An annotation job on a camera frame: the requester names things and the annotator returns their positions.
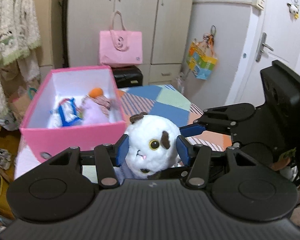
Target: black suitcase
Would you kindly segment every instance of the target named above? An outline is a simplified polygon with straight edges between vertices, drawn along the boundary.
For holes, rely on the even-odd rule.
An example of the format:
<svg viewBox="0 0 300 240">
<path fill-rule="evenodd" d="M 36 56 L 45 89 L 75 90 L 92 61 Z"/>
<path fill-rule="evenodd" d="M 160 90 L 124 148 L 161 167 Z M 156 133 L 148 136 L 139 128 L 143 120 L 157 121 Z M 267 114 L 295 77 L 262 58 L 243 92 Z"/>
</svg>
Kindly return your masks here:
<svg viewBox="0 0 300 240">
<path fill-rule="evenodd" d="M 136 66 L 112 68 L 118 88 L 142 86 L 143 75 Z"/>
</svg>

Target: orange ball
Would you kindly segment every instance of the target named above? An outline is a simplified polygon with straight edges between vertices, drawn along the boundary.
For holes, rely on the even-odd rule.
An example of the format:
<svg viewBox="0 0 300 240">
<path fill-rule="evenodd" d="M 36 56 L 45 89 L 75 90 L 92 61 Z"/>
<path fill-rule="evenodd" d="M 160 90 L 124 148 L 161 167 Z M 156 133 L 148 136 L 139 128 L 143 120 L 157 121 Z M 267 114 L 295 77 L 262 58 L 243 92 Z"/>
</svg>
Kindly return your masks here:
<svg viewBox="0 0 300 240">
<path fill-rule="evenodd" d="M 91 98 L 96 98 L 98 96 L 102 96 L 103 95 L 103 90 L 101 88 L 94 88 L 89 92 L 89 97 Z"/>
</svg>

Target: plush toy head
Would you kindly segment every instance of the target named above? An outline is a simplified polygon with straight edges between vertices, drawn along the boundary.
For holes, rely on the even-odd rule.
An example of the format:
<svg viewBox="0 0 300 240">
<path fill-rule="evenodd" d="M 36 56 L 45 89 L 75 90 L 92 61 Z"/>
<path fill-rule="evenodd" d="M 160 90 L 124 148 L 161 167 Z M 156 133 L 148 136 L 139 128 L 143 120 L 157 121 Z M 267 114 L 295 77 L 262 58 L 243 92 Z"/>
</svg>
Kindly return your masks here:
<svg viewBox="0 0 300 240">
<path fill-rule="evenodd" d="M 146 179 L 177 163 L 176 138 L 179 128 L 170 120 L 145 112 L 130 117 L 129 151 L 126 163 L 137 176 Z"/>
</svg>

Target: plush toy eye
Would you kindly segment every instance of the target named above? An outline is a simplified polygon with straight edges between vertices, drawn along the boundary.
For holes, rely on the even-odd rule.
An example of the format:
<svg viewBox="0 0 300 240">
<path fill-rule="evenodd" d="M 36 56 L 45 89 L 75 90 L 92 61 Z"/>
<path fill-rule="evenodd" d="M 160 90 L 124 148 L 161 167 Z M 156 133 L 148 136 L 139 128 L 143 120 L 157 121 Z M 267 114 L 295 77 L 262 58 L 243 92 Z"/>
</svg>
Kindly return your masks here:
<svg viewBox="0 0 300 240">
<path fill-rule="evenodd" d="M 157 150 L 160 146 L 160 143 L 157 140 L 151 140 L 149 142 L 149 147 L 151 150 Z"/>
</svg>

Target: teal bag handle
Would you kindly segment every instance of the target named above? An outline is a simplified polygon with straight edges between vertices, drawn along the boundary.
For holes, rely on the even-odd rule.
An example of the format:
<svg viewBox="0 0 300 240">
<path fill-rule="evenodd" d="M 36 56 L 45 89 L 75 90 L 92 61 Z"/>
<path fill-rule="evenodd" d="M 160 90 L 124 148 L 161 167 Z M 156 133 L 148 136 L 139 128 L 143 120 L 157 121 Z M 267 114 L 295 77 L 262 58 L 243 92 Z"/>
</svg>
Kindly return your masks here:
<svg viewBox="0 0 300 240">
<path fill-rule="evenodd" d="M 29 95 L 29 98 L 32 100 L 32 99 L 33 99 L 33 96 L 32 96 L 32 94 L 31 94 L 31 91 L 33 91 L 34 93 L 36 93 L 37 90 L 36 90 L 35 88 L 29 88 L 29 89 L 28 89 L 28 95 Z"/>
</svg>

